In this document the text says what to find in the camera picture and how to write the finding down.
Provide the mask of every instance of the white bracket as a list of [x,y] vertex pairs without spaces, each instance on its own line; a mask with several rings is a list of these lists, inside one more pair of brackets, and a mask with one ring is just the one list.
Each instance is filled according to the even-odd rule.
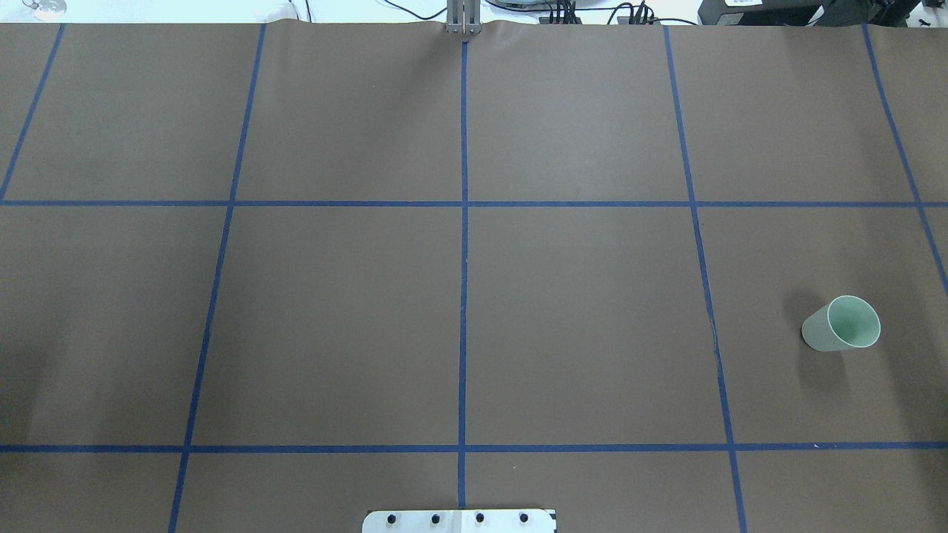
[[362,521],[362,533],[556,533],[556,511],[373,511]]
[[481,0],[447,0],[447,32],[481,33]]

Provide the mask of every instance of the black box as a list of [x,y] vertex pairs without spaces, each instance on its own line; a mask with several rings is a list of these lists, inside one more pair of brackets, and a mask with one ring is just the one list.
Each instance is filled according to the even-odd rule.
[[821,5],[820,0],[702,0],[698,17],[707,26],[805,26]]

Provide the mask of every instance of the white plate with holes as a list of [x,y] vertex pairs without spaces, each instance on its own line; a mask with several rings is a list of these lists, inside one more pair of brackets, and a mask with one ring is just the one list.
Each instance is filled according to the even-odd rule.
[[556,533],[552,509],[373,511],[362,533]]

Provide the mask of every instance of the plastic cup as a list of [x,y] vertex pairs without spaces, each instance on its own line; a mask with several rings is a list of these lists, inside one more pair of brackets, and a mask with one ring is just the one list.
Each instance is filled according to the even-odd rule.
[[882,333],[879,315],[862,298],[840,296],[803,321],[803,340],[819,352],[868,348]]

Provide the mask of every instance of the cup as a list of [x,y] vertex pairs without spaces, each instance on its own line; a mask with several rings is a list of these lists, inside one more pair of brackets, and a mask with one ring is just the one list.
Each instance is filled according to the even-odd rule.
[[819,352],[867,348],[882,333],[879,315],[862,298],[839,296],[803,321],[803,340]]

